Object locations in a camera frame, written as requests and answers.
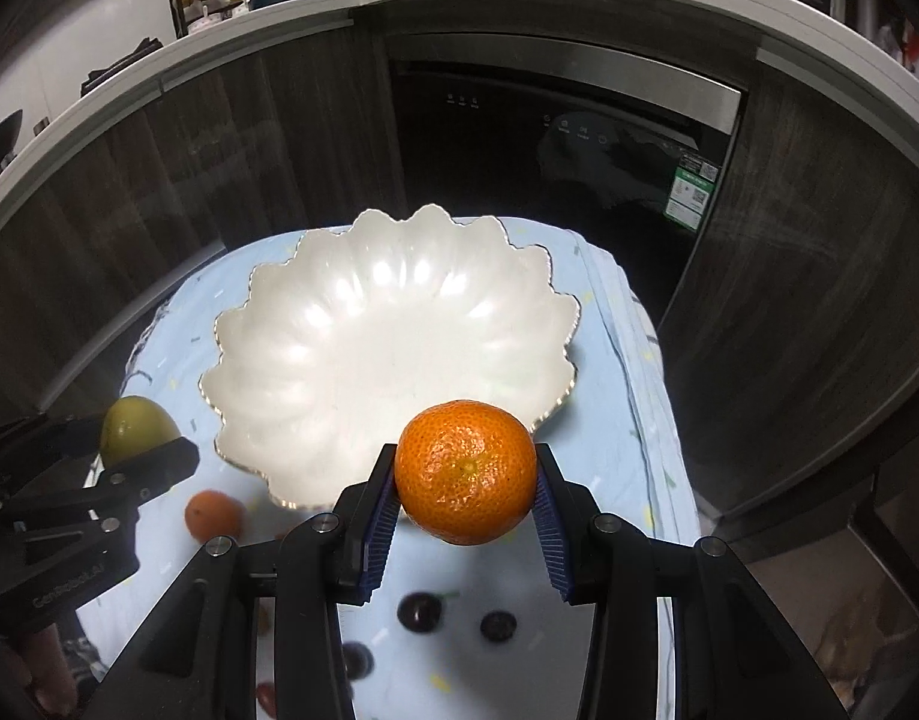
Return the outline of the green yellow round fruit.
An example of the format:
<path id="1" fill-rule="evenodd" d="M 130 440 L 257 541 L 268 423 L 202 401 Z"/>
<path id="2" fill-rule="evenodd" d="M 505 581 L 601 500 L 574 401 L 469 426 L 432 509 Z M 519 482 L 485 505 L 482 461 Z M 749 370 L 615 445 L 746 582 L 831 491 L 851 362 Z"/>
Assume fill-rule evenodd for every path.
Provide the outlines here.
<path id="1" fill-rule="evenodd" d="M 180 429 L 162 406 L 139 395 L 126 395 L 103 418 L 98 453 L 103 468 L 111 470 L 180 436 Z"/>

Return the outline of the black built-in dishwasher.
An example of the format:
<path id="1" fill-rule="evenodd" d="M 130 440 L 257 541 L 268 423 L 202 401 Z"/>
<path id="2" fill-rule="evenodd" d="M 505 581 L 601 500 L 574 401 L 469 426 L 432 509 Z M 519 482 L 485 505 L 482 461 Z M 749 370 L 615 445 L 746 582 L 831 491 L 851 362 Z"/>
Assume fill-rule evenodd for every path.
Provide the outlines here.
<path id="1" fill-rule="evenodd" d="M 580 232 L 663 320 L 733 151 L 738 86 L 551 37 L 414 34 L 386 50 L 412 205 Z M 663 215 L 684 153 L 722 168 L 697 232 Z"/>

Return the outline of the white scalloped ceramic bowl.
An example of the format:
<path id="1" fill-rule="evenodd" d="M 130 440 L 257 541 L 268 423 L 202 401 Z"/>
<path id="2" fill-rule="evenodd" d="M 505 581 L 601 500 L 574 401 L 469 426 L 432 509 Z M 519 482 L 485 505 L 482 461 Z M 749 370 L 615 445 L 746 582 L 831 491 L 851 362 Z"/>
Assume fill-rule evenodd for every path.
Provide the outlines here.
<path id="1" fill-rule="evenodd" d="M 575 388 L 580 317 L 549 250 L 514 244 L 494 216 L 425 205 L 313 229 L 215 317 L 219 359 L 199 379 L 215 453 L 274 504 L 313 509 L 430 406 L 482 401 L 536 431 Z"/>

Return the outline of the light blue patterned cloth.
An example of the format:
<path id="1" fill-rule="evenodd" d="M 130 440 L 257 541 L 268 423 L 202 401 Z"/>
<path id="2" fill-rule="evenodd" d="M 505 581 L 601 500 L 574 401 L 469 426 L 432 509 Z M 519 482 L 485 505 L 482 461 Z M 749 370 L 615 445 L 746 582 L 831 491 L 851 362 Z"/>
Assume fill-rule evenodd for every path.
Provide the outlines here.
<path id="1" fill-rule="evenodd" d="M 515 244 L 541 244 L 554 264 L 554 286 L 580 301 L 570 344 L 576 385 L 537 435 L 565 478 L 583 484 L 603 511 L 645 535 L 694 543 L 700 535 L 692 488 L 666 397 L 660 348 L 624 271 L 580 234 L 534 221 L 507 221 Z M 134 346 L 124 390 L 157 401 L 199 449 L 190 478 L 144 505 L 136 528 L 139 569 L 79 613 L 87 639 L 113 661 L 162 593 L 190 561 L 196 541 L 186 502 L 206 489 L 240 500 L 243 536 L 266 541 L 300 522 L 299 512 L 269 499 L 261 479 L 215 455 L 219 419 L 199 379 L 214 366 L 212 324 L 240 304 L 259 263 L 292 254 L 293 234 L 243 245 L 191 275 L 155 314 Z M 414 634 L 396 610 L 404 595 L 443 601 L 439 628 Z M 518 621 L 505 644 L 480 635 L 482 616 L 510 611 Z M 362 608 L 339 613 L 349 642 L 372 650 L 375 667 L 355 681 L 362 718 L 570 718 L 580 699 L 591 613 L 560 600 L 547 577 L 536 530 L 523 522 L 479 548 L 458 548 L 401 522 L 382 586 Z"/>

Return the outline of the small orange mandarin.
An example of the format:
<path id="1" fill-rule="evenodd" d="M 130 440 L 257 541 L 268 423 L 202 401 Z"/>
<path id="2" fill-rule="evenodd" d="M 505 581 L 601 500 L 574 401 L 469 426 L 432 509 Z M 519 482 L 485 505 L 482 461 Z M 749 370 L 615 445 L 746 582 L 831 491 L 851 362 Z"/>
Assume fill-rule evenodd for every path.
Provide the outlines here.
<path id="1" fill-rule="evenodd" d="M 240 539 L 245 527 L 245 507 L 240 500 L 225 493 L 206 489 L 188 500 L 185 525 L 199 544 L 208 543 L 217 536 Z"/>

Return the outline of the blueberry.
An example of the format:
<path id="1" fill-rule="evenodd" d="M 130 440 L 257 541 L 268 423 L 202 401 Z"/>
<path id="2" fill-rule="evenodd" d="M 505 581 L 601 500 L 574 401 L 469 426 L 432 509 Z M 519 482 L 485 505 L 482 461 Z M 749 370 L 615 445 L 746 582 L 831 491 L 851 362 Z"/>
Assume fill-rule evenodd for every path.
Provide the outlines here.
<path id="1" fill-rule="evenodd" d="M 491 644 L 505 644 L 512 640 L 518 621 L 510 611 L 494 610 L 485 613 L 479 624 L 480 635 Z"/>

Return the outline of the large orange mandarin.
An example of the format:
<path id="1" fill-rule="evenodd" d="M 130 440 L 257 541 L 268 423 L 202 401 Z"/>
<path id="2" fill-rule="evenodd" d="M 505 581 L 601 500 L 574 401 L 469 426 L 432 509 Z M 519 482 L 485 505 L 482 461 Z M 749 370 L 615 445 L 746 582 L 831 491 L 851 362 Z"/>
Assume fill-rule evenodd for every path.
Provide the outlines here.
<path id="1" fill-rule="evenodd" d="M 395 484 L 406 514 L 445 543 L 479 546 L 511 532 L 533 507 L 530 431 L 480 401 L 435 405 L 404 427 Z"/>

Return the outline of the green energy label sticker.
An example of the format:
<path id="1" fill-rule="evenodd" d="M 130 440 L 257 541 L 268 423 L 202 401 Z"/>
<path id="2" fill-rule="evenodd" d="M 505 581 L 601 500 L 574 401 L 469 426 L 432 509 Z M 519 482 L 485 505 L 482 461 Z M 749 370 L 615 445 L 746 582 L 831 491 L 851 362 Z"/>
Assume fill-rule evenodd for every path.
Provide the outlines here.
<path id="1" fill-rule="evenodd" d="M 700 158 L 684 153 L 674 171 L 663 215 L 690 232 L 697 232 L 711 208 L 711 197 L 722 168 Z"/>

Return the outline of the dark purple plum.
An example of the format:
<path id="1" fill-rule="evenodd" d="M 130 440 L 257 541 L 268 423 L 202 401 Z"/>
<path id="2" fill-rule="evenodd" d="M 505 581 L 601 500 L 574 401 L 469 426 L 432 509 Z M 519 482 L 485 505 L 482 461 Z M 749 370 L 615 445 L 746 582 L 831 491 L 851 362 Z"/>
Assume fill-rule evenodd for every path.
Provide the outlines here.
<path id="1" fill-rule="evenodd" d="M 414 634 L 430 634 L 436 631 L 443 616 L 443 601 L 439 595 L 428 592 L 412 592 L 401 598 L 396 617 L 401 626 Z"/>
<path id="2" fill-rule="evenodd" d="M 367 678 L 375 667 L 372 650 L 362 642 L 344 642 L 343 660 L 349 681 Z"/>

